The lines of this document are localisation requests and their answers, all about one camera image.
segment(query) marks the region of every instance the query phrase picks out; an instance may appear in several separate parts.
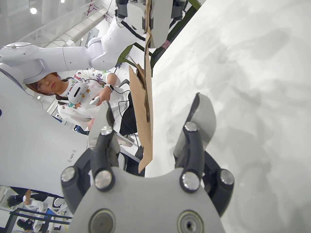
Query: nfc logo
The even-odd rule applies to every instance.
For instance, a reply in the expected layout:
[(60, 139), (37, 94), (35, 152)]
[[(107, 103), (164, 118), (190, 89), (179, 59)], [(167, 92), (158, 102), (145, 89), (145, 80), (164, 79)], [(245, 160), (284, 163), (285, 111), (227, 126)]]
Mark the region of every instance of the nfc logo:
[(72, 150), (72, 154), (71, 154), (71, 156), (70, 156), (70, 159), (68, 159), (67, 162), (69, 162), (69, 163), (72, 162), (71, 159), (73, 158), (73, 156), (75, 155), (76, 152), (77, 152), (76, 150)]

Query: white tabletop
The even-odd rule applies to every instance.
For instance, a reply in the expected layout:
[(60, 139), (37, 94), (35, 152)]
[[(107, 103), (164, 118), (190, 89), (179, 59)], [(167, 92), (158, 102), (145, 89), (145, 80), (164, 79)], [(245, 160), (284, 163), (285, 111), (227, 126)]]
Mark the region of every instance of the white tabletop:
[(311, 0), (207, 0), (153, 72), (146, 176), (173, 170), (197, 92), (217, 116), (207, 151), (235, 176), (226, 232), (311, 232)]

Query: cardboard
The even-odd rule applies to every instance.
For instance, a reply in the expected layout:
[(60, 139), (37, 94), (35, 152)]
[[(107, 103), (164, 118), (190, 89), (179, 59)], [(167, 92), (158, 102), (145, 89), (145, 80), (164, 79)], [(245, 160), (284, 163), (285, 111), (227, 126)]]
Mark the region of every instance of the cardboard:
[(138, 166), (140, 173), (151, 161), (153, 152), (153, 106), (152, 106), (152, 83), (151, 83), (151, 65), (149, 60), (149, 45), (151, 42), (150, 29), (150, 11), (151, 0), (146, 0), (146, 43), (145, 43), (145, 60), (144, 69), (136, 64), (137, 73), (129, 67), (130, 89), (133, 100), (138, 136), (141, 145), (144, 148), (143, 158)]

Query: smartwatch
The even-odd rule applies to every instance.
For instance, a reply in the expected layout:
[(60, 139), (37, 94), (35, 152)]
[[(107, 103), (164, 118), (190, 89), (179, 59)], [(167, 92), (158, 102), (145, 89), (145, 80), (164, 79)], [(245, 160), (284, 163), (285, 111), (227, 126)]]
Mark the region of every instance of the smartwatch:
[(109, 87), (109, 89), (111, 90), (111, 92), (114, 91), (114, 88), (113, 88), (113, 86), (112, 86), (111, 84), (106, 84), (105, 87), (106, 87), (106, 86)]

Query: person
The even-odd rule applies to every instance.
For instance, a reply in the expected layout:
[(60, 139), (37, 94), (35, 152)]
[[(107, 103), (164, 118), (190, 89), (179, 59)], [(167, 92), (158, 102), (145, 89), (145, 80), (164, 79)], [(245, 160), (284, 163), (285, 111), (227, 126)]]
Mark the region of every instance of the person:
[[(16, 224), (17, 224), (17, 226), (22, 228), (25, 232), (30, 232), (33, 230), (34, 221), (32, 219), (28, 219), (26, 221), (24, 219), (19, 219)], [(35, 232), (42, 231), (43, 227), (44, 227), (44, 223), (42, 223), (41, 228)]]
[[(30, 207), (30, 205), (32, 200), (44, 202), (48, 197), (49, 197), (48, 193), (45, 192), (35, 193), (32, 190), (27, 190), (22, 194), (9, 196), (7, 198), (7, 205), (8, 207), (12, 207), (24, 202), (24, 205), (29, 206), (27, 208), (31, 210), (32, 207)], [(65, 203), (65, 200), (61, 197), (55, 196), (51, 198), (54, 198), (53, 201), (54, 208), (59, 208), (62, 204)]]
[[(24, 202), (25, 207), (31, 211), (36, 210), (40, 213), (46, 213), (48, 210), (48, 204), (44, 201), (38, 201), (38, 200), (35, 200), (34, 198), (32, 198), (30, 190), (28, 190), (23, 197), (20, 195), (11, 195), (7, 199), (7, 204), (9, 207), (18, 205), (22, 202)], [(37, 215), (36, 214), (36, 217), (44, 218), (44, 215), (42, 215), (42, 214)], [(26, 222), (23, 220), (18, 222), (18, 223), (20, 223), (20, 225), (23, 225), (23, 226), (19, 226), (19, 227), (21, 227), (21, 228), (24, 228), (24, 226), (30, 227), (30, 224), (31, 224), (31, 229), (30, 228), (29, 229), (27, 228), (27, 229), (33, 230), (34, 232), (39, 232), (39, 230), (42, 227), (42, 221), (39, 221), (39, 220), (36, 220), (34, 223), (29, 223), (28, 220)]]
[(33, 230), (32, 226), (34, 222), (31, 219), (28, 219), (27, 221), (25, 221), (24, 219), (18, 219), (16, 224), (24, 231), (30, 232), (31, 230)]
[[(68, 100), (71, 88), (79, 81), (87, 83), (87, 91), (82, 95), (81, 102), (79, 104), (62, 102)], [(137, 125), (131, 93), (118, 88), (119, 84), (120, 80), (116, 74), (89, 69), (80, 70), (73, 77), (64, 80), (56, 72), (50, 73), (35, 83), (27, 84), (27, 87), (42, 95), (55, 95), (59, 101), (59, 115), (64, 120), (79, 125), (84, 131), (92, 128), (102, 102), (109, 101), (115, 118), (115, 131), (121, 135), (134, 134), (137, 132)], [(90, 105), (90, 101), (97, 96), (100, 96), (99, 102)]]

